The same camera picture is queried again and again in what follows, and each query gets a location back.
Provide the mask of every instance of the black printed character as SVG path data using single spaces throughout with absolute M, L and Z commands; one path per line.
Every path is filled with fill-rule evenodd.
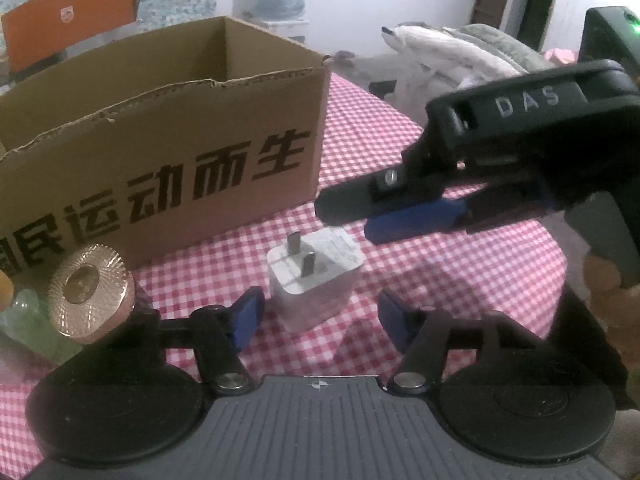
M 120 228 L 120 218 L 114 208 L 113 191 L 107 189 L 79 202 L 79 212 L 72 205 L 65 207 L 66 221 L 78 244 L 84 244 L 98 236 Z
M 6 238 L 0 238 L 0 270 L 9 278 L 18 274 L 22 269 L 15 257 L 14 250 Z
M 251 141 L 240 142 L 221 150 L 203 153 L 196 157 L 202 164 L 196 167 L 196 178 L 193 185 L 193 199 L 209 196 L 227 187 L 239 186 L 242 182 L 246 150 Z
M 48 214 L 14 231 L 18 249 L 20 249 L 28 267 L 34 267 L 44 261 L 42 258 L 36 257 L 36 254 L 41 251 L 48 250 L 54 254 L 65 252 L 59 244 L 62 236 L 54 234 L 57 230 L 58 224 L 55 216 Z
M 283 136 L 272 135 L 267 137 L 264 141 L 264 145 L 260 150 L 260 155 L 264 153 L 269 153 L 273 148 L 278 148 L 277 153 L 273 155 L 264 156 L 258 159 L 258 164 L 264 164 L 265 162 L 273 162 L 273 168 L 269 171 L 263 171 L 262 173 L 257 173 L 252 177 L 252 180 L 257 180 L 259 178 L 264 178 L 266 176 L 275 175 L 277 173 L 282 173 L 283 171 L 293 170 L 297 168 L 300 163 L 293 162 L 291 164 L 286 164 L 287 157 L 291 155 L 297 155 L 298 153 L 302 153 L 305 151 L 305 147 L 294 148 L 291 149 L 291 145 L 296 140 L 306 139 L 311 135 L 311 132 L 300 132 L 296 133 L 295 130 L 287 130 Z
M 154 174 L 145 173 L 142 176 L 132 178 L 127 182 L 127 187 L 138 187 L 147 183 L 145 189 L 140 189 L 129 195 L 127 200 L 132 203 L 129 221 L 132 224 L 145 218 L 161 213 L 169 208 L 178 207 L 182 202 L 182 174 L 184 165 L 163 166 Z M 155 199 L 146 197 L 155 195 Z

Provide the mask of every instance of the cardboard box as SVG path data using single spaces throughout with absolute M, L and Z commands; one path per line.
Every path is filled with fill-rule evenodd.
M 15 80 L 135 34 L 140 0 L 29 0 L 2 15 Z
M 232 18 L 67 59 L 0 96 L 0 268 L 42 290 L 97 240 L 130 266 L 316 194 L 324 56 Z

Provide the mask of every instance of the metal prong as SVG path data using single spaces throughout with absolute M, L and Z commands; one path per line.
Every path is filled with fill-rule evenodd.
M 309 253 L 302 259 L 302 272 L 300 272 L 300 278 L 306 278 L 314 273 L 314 267 L 316 266 L 316 253 Z
M 287 235 L 287 253 L 298 254 L 300 252 L 300 231 Z

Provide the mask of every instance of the green glass bottle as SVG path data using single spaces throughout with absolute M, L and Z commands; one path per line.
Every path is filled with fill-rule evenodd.
M 82 349 L 49 321 L 49 309 L 30 288 L 14 287 L 0 271 L 0 330 L 46 360 L 61 365 Z

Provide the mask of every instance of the black round disc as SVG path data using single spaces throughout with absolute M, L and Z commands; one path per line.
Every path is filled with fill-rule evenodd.
M 26 415 L 44 455 L 85 466 L 139 460 L 180 440 L 197 422 L 202 389 L 171 365 L 118 372 L 99 383 L 42 381 Z
M 505 350 L 446 380 L 438 405 L 461 440 L 493 457 L 555 463 L 595 450 L 616 414 L 609 389 L 555 352 Z

